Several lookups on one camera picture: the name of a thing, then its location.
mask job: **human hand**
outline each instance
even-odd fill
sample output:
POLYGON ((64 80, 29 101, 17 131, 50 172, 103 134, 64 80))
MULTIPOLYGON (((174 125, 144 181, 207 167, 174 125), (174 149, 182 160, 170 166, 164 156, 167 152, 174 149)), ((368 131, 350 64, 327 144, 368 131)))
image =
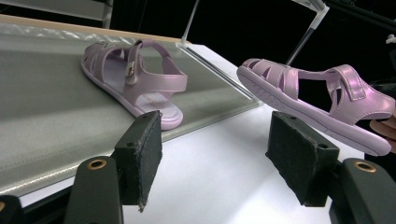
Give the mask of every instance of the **human hand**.
POLYGON ((385 121, 370 121, 370 127, 379 134, 385 136, 385 139, 390 143, 390 152, 396 154, 396 110, 393 111, 393 116, 385 121))

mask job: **sandal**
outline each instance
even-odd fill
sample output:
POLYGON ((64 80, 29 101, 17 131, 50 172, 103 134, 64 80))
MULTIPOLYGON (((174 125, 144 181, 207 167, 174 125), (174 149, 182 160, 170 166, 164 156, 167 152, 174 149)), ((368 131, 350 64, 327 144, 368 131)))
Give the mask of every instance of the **sandal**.
POLYGON ((272 108, 291 114, 334 139, 364 153, 382 156, 390 144, 356 125, 361 119, 387 119, 395 100, 365 83, 350 65, 310 72, 280 63, 249 59, 237 70, 239 80, 272 108), (298 99, 299 79, 325 80, 332 98, 326 112, 298 99))
POLYGON ((85 49, 81 67, 91 81, 135 117, 160 110, 162 130, 174 129, 183 120, 183 113, 169 99, 175 92, 186 90, 187 76, 159 43, 150 39, 138 40, 133 46, 95 43, 85 49), (142 48, 158 51, 163 58, 164 74, 146 70, 139 53, 142 48))

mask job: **gray fabric surface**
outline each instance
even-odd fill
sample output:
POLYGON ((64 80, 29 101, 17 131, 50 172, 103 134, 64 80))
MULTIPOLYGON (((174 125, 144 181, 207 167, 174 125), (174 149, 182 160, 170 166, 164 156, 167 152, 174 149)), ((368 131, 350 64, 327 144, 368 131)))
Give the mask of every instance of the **gray fabric surface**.
MULTIPOLYGON (((0 34, 0 194, 21 196, 72 176, 82 161, 109 155, 133 123, 80 69, 80 57, 94 41, 0 34)), ((189 76, 187 90, 171 98, 184 120, 163 132, 163 141, 259 105, 175 43, 162 44, 189 76)), ((156 52, 143 54, 147 68, 160 71, 156 52)))

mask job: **pink sandal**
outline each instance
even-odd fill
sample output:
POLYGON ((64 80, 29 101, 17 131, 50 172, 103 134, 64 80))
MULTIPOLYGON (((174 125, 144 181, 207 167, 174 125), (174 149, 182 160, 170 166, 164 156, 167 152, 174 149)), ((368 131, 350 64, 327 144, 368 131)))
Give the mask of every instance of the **pink sandal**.
POLYGON ((309 72, 249 59, 238 68, 237 75, 245 87, 274 109, 291 114, 364 153, 382 156, 390 152, 390 144, 384 138, 355 124, 360 119, 389 118, 395 100, 371 88, 350 65, 309 72), (298 99, 300 78, 326 81, 332 98, 330 112, 298 99))
POLYGON ((143 39, 133 46, 95 43, 85 49, 81 59, 85 75, 115 97, 135 117, 154 110, 162 113, 162 130, 176 128, 183 113, 169 100, 175 92, 186 90, 187 76, 159 43, 143 39), (163 58, 164 74, 146 70, 139 50, 153 48, 163 58))

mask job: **wooden edge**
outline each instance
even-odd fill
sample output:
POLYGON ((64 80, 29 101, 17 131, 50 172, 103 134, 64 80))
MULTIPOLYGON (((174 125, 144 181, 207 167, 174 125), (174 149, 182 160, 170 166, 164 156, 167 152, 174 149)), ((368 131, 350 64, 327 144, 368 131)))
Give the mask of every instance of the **wooden edge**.
POLYGON ((150 39, 154 39, 154 40, 158 40, 158 41, 180 42, 180 38, 166 37, 166 36, 160 36, 160 35, 146 35, 146 34, 139 34, 139 33, 130 33, 130 32, 124 32, 124 31, 68 24, 68 23, 62 23, 62 22, 56 22, 56 21, 42 21, 42 20, 1 15, 1 14, 0 14, 0 22, 17 24, 17 25, 25 25, 25 26, 49 28, 49 29, 55 29, 55 30, 67 30, 67 31, 73 31, 73 32, 97 34, 97 35, 123 36, 123 37, 131 37, 131 38, 135 38, 135 39, 150 38, 150 39))

